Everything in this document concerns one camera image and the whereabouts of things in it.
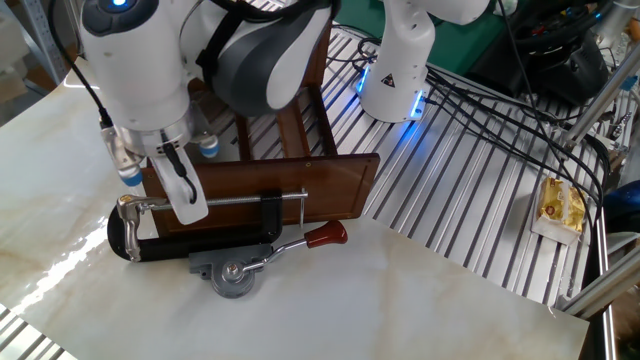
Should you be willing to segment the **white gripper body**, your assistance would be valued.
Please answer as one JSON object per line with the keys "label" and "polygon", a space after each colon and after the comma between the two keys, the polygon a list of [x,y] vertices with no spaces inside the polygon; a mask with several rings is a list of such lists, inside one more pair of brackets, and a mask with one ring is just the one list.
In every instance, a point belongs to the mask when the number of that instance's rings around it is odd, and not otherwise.
{"label": "white gripper body", "polygon": [[203,219],[209,209],[186,151],[171,144],[164,144],[161,150],[162,153],[152,157],[151,162],[179,222],[189,225]]}

